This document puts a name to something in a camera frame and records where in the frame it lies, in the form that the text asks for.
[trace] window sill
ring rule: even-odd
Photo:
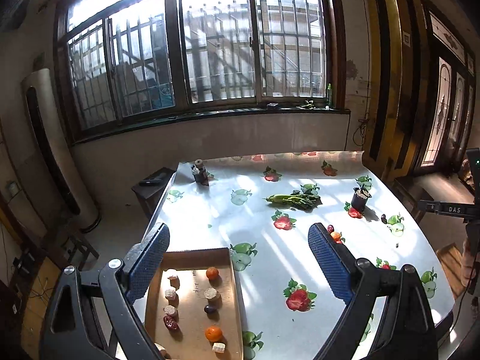
[[[182,114],[177,116],[163,116],[157,117],[152,120],[142,121],[134,124],[129,124],[126,126],[119,126],[108,132],[103,132],[100,134],[90,135],[88,137],[77,140],[73,146],[79,145],[82,143],[87,143],[92,140],[97,140],[101,138],[110,137],[112,135],[122,134],[124,132],[141,130],[143,128],[163,126],[172,123],[184,122],[189,120],[199,120],[199,119],[210,119],[213,117],[220,116],[244,116],[244,115],[261,115],[261,114],[342,114],[350,115],[349,109],[338,110],[338,109],[325,109],[325,108],[313,108],[313,109],[304,109],[299,106],[279,106],[277,108],[266,108],[266,107],[243,107],[235,109],[226,109],[219,111],[203,111],[203,112],[191,112],[188,114]]]

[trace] blue textured pad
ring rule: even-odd
[[[130,304],[133,304],[135,300],[143,298],[145,295],[150,281],[160,266],[163,254],[167,251],[169,244],[170,231],[167,225],[163,225],[161,230],[148,242],[130,271],[128,290],[125,293]]]
[[[308,230],[308,245],[311,252],[315,256],[318,265],[320,265],[335,297],[343,299],[348,306],[354,295],[351,289],[350,273],[335,252],[333,239],[332,244],[328,241],[316,225],[310,226]]]

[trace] fruit-print tablecloth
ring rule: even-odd
[[[339,319],[345,304],[333,296],[307,242],[315,222],[332,225],[332,235],[356,258],[385,269],[414,265],[435,323],[452,310],[454,298],[434,251],[403,205],[362,165],[361,152],[259,154],[204,164],[208,187],[194,182],[190,163],[178,165],[155,225],[169,226],[169,251],[230,247],[246,359],[312,359]],[[367,175],[371,180],[361,178]],[[372,196],[361,219],[345,204],[359,178],[371,183]],[[318,193],[322,204],[304,212],[265,200],[293,190]],[[403,232],[399,226],[392,232],[382,214],[403,217]],[[384,301],[377,300],[354,358],[368,353]]]

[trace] dark purple fruit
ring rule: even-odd
[[[169,315],[166,315],[163,317],[163,323],[165,324],[165,327],[168,330],[178,330],[179,329],[179,324],[175,322],[175,320],[170,317]]]
[[[213,314],[215,311],[217,311],[217,308],[215,306],[212,306],[211,304],[207,304],[203,308],[203,311],[205,311],[207,314]]]

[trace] dark stain on wall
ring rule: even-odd
[[[357,78],[357,74],[359,71],[357,70],[357,67],[353,63],[353,59],[349,59],[346,62],[346,78],[348,80],[354,80]]]

